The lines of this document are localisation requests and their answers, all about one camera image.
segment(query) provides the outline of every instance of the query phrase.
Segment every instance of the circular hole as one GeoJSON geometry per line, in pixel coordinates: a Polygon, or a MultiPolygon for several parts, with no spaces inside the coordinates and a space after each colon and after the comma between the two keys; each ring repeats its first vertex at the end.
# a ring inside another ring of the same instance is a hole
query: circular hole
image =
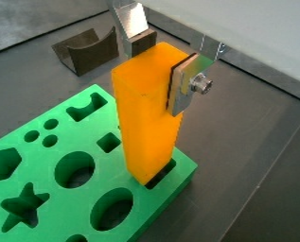
{"type": "Polygon", "coordinates": [[[76,151],[59,160],[55,167],[55,180],[64,188],[76,188],[86,184],[94,174],[94,159],[82,152],[76,151]]]}
{"type": "Polygon", "coordinates": [[[51,147],[58,142],[58,137],[52,134],[44,137],[43,146],[51,147]]]}
{"type": "Polygon", "coordinates": [[[37,136],[39,136],[39,132],[36,130],[32,130],[25,133],[24,141],[29,143],[36,140],[37,136]]]}
{"type": "Polygon", "coordinates": [[[43,128],[44,128],[46,130],[52,130],[52,129],[56,127],[56,125],[58,125],[58,120],[56,120],[56,119],[50,119],[50,120],[47,120],[47,121],[44,122],[44,124],[43,124],[43,128]]]}
{"type": "Polygon", "coordinates": [[[132,194],[126,188],[115,188],[96,201],[90,222],[96,231],[108,231],[126,219],[132,207],[132,194]]]}
{"type": "Polygon", "coordinates": [[[83,235],[75,234],[70,238],[67,238],[66,242],[87,242],[87,240],[83,235]]]}

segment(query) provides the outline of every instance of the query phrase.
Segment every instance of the black shape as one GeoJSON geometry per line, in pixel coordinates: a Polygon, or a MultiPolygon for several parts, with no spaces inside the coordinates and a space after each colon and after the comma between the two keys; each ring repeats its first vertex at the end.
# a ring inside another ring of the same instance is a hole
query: black shape
{"type": "Polygon", "coordinates": [[[159,172],[155,174],[155,176],[150,179],[150,181],[146,183],[146,188],[151,190],[155,185],[163,180],[166,175],[171,172],[173,168],[175,166],[175,161],[170,160],[169,163],[165,165],[165,167],[159,170],[159,172]]]}
{"type": "Polygon", "coordinates": [[[1,208],[9,213],[1,232],[9,231],[17,223],[24,223],[29,228],[37,224],[36,208],[48,200],[50,194],[35,194],[33,184],[27,183],[17,198],[4,199],[1,208]]]}
{"type": "Polygon", "coordinates": [[[99,94],[94,93],[94,94],[91,94],[91,102],[88,103],[88,105],[86,107],[83,107],[80,109],[71,107],[66,110],[66,112],[68,113],[68,115],[76,122],[80,122],[106,103],[107,103],[107,101],[104,100],[104,98],[99,94]]]}
{"type": "Polygon", "coordinates": [[[100,147],[104,153],[108,153],[120,143],[120,140],[110,132],[100,140],[98,140],[96,145],[100,147]]]}
{"type": "Polygon", "coordinates": [[[155,45],[157,32],[147,29],[136,36],[131,37],[131,57],[135,57],[155,45]]]}
{"type": "Polygon", "coordinates": [[[20,162],[21,157],[13,147],[0,150],[0,181],[12,175],[20,162]]]}
{"type": "Polygon", "coordinates": [[[119,56],[115,27],[100,40],[91,28],[54,44],[52,48],[60,62],[79,77],[119,56]]]}

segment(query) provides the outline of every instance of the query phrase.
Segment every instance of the hexagonal hole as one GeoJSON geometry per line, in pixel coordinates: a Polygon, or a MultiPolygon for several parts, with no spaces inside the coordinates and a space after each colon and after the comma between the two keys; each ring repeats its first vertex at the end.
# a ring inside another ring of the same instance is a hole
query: hexagonal hole
{"type": "Polygon", "coordinates": [[[12,175],[20,162],[21,157],[13,147],[0,150],[0,181],[12,175]]]}
{"type": "Polygon", "coordinates": [[[96,201],[90,223],[96,231],[108,231],[127,218],[132,208],[132,194],[126,188],[115,188],[96,201]]]}
{"type": "Polygon", "coordinates": [[[108,134],[104,135],[104,137],[100,140],[98,140],[96,145],[100,147],[104,153],[108,153],[120,143],[122,143],[120,140],[110,132],[108,134]]]}

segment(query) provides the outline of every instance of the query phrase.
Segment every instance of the square hole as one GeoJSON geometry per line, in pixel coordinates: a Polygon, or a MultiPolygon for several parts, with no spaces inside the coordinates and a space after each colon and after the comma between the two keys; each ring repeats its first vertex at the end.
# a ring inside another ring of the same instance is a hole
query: square hole
{"type": "Polygon", "coordinates": [[[96,145],[100,147],[104,153],[108,153],[120,143],[120,140],[110,132],[104,135],[104,137],[100,140],[98,140],[96,145]]]}

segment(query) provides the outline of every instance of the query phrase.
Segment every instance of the dark gray floor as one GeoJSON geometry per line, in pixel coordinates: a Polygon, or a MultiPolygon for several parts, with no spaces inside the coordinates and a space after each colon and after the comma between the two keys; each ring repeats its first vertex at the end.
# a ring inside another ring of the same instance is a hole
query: dark gray floor
{"type": "Polygon", "coordinates": [[[300,130],[222,241],[300,241],[300,130]]]}
{"type": "MultiPolygon", "coordinates": [[[[120,58],[80,78],[51,49],[90,27],[100,38],[111,26],[106,13],[0,53],[0,137],[91,84],[112,94],[108,71],[124,60],[120,43],[120,58]]],[[[191,52],[161,31],[158,41],[191,52]]],[[[177,140],[198,170],[139,241],[219,241],[300,129],[300,100],[222,62],[210,78],[213,90],[195,96],[177,140]]]]}
{"type": "Polygon", "coordinates": [[[0,50],[106,9],[104,0],[0,0],[0,50]]]}

